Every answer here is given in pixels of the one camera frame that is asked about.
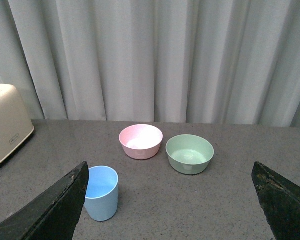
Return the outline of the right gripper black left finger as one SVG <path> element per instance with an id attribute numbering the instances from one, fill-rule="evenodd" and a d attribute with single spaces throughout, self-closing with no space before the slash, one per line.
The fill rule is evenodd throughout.
<path id="1" fill-rule="evenodd" d="M 82 162 L 28 205 L 0 223 L 0 240 L 71 240 L 89 181 Z"/>

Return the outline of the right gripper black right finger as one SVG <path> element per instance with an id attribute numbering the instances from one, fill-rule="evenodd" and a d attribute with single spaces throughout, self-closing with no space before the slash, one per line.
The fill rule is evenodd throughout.
<path id="1" fill-rule="evenodd" d="M 251 177 L 275 239 L 300 240 L 300 187 L 260 162 Z"/>

